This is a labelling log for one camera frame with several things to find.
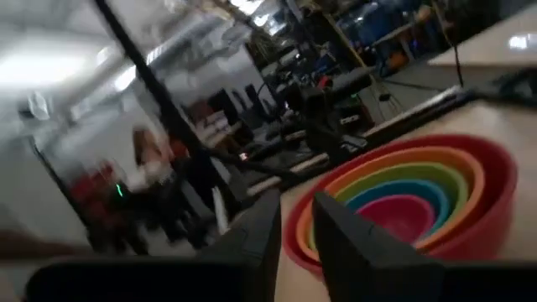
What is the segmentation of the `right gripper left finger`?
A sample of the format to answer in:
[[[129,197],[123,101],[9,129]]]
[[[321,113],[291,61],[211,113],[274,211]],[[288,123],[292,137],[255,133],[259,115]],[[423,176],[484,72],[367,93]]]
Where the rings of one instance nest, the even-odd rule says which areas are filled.
[[[281,193],[265,191],[231,229],[196,256],[207,265],[200,302],[274,302]]]

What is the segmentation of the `green bowl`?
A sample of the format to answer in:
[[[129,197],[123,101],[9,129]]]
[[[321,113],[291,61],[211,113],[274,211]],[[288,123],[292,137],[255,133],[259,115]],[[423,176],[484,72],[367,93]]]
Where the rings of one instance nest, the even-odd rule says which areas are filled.
[[[457,218],[466,215],[475,207],[484,187],[484,172],[480,164],[463,164],[461,167],[452,168],[441,163],[413,162],[370,173],[361,166],[333,180],[326,186],[326,190],[345,205],[355,195],[395,180],[428,180],[440,186],[449,198],[451,214],[447,221],[415,244],[418,249],[427,250],[454,229]]]

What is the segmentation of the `person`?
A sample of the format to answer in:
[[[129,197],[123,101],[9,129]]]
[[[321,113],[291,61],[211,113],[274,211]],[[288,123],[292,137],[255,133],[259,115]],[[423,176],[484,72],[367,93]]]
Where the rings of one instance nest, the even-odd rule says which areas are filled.
[[[133,151],[137,170],[128,179],[131,191],[144,190],[152,185],[164,185],[174,180],[171,159],[173,153],[166,136],[158,138],[147,127],[133,129]]]

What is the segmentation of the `beige desk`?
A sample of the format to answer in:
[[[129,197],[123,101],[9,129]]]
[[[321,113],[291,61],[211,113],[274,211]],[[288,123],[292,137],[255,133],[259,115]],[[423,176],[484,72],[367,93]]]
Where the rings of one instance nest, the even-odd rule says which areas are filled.
[[[428,61],[433,66],[537,67],[537,3]]]

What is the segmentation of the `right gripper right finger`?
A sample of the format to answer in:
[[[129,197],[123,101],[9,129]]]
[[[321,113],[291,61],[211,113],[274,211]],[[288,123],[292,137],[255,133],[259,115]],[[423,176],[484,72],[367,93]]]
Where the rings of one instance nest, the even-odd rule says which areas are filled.
[[[438,302],[443,265],[328,194],[312,204],[315,240],[331,302]]]

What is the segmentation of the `smallest pink bowl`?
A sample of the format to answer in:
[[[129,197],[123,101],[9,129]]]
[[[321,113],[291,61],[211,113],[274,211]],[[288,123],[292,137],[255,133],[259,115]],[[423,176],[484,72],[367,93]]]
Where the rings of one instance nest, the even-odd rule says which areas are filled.
[[[415,195],[390,195],[368,202],[355,212],[390,235],[417,242],[434,225],[436,215],[428,201]]]

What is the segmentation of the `orange bowl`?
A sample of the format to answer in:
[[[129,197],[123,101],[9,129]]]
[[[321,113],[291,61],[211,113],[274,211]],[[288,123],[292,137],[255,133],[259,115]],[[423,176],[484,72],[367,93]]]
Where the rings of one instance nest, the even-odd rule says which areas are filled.
[[[392,195],[411,195],[433,208],[432,226],[413,241],[419,250],[446,239],[477,207],[484,170],[471,154],[448,147],[407,148],[333,175],[320,187],[348,210]]]

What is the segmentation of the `small blue bowl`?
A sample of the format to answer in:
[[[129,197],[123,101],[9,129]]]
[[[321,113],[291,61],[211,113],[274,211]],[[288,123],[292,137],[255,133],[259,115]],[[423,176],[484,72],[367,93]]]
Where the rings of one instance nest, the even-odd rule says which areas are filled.
[[[442,227],[451,214],[451,203],[444,190],[428,180],[395,180],[384,182],[359,193],[346,202],[345,207],[356,212],[368,202],[390,195],[415,195],[426,201],[435,210],[435,223],[420,239],[432,234]]]

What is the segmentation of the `large red bowl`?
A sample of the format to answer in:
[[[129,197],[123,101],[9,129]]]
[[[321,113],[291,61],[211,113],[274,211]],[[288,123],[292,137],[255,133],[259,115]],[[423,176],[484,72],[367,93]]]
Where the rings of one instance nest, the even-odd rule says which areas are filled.
[[[446,226],[416,243],[429,255],[448,260],[493,258],[505,242],[513,212],[518,169],[511,154],[499,144],[477,136],[438,134],[400,140],[373,149],[332,170],[307,191],[291,210],[284,224],[283,248],[288,256],[317,278],[322,276],[318,261],[303,252],[297,233],[304,229],[304,219],[311,214],[311,202],[318,190],[328,190],[338,200],[354,180],[387,168],[391,164],[437,160],[461,168],[464,175],[479,165],[478,184],[468,202]]]

